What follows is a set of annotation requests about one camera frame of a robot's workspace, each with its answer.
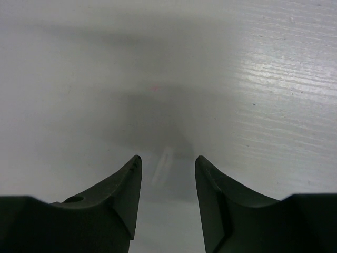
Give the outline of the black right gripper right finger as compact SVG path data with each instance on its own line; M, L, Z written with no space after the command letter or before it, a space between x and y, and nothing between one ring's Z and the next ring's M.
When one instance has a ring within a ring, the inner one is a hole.
M195 180L207 252L336 252L336 194L276 200L203 156L196 159Z

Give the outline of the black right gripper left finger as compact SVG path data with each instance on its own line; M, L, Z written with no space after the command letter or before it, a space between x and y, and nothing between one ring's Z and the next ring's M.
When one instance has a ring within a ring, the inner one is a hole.
M63 202L1 197L1 252L128 252L142 181L135 155L111 176Z

